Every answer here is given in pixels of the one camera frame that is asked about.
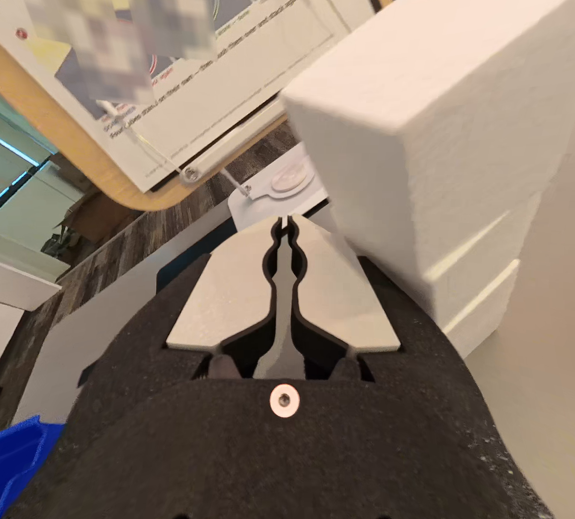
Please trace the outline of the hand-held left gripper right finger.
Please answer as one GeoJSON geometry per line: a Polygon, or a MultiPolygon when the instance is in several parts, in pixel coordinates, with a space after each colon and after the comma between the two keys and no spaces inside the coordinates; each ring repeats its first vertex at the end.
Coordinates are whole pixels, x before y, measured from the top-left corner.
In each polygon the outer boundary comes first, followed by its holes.
{"type": "Polygon", "coordinates": [[[287,220],[291,339],[306,365],[328,378],[340,360],[396,352],[401,343],[348,243],[304,216],[287,220]]]}

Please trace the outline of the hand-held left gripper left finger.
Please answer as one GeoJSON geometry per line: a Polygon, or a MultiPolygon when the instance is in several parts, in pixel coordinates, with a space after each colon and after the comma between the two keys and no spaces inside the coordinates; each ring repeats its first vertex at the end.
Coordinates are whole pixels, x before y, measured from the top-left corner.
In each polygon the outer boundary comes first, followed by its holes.
{"type": "Polygon", "coordinates": [[[278,249],[282,218],[267,218],[212,251],[175,322],[170,349],[230,356],[252,378],[276,336],[278,249]]]}

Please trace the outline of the white foam cube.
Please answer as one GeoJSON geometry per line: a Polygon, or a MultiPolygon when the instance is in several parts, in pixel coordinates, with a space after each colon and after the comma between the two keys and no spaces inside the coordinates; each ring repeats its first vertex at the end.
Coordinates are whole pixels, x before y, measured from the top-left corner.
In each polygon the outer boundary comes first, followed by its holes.
{"type": "Polygon", "coordinates": [[[521,201],[423,272],[426,312],[438,327],[446,328],[519,257],[541,198],[542,192],[536,192],[521,201]]]}
{"type": "Polygon", "coordinates": [[[574,0],[395,0],[280,99],[341,233],[425,284],[557,170],[574,132],[574,0]]]}
{"type": "Polygon", "coordinates": [[[442,328],[463,359],[499,327],[507,310],[520,264],[518,258],[511,261],[442,328]]]}

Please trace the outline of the large cardboard box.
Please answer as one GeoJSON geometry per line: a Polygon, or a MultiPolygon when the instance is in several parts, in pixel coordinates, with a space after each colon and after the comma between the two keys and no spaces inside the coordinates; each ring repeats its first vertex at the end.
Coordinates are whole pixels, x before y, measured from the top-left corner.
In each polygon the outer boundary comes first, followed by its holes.
{"type": "Polygon", "coordinates": [[[73,204],[54,228],[70,229],[92,244],[99,244],[110,240],[142,214],[96,190],[73,204]]]}

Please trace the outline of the blue plastic bin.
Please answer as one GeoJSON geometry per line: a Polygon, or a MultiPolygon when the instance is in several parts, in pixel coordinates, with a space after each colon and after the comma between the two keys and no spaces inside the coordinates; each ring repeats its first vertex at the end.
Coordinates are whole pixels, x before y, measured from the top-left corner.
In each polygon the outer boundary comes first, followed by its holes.
{"type": "Polygon", "coordinates": [[[65,426],[35,415],[1,431],[1,518],[43,466],[65,426]]]}

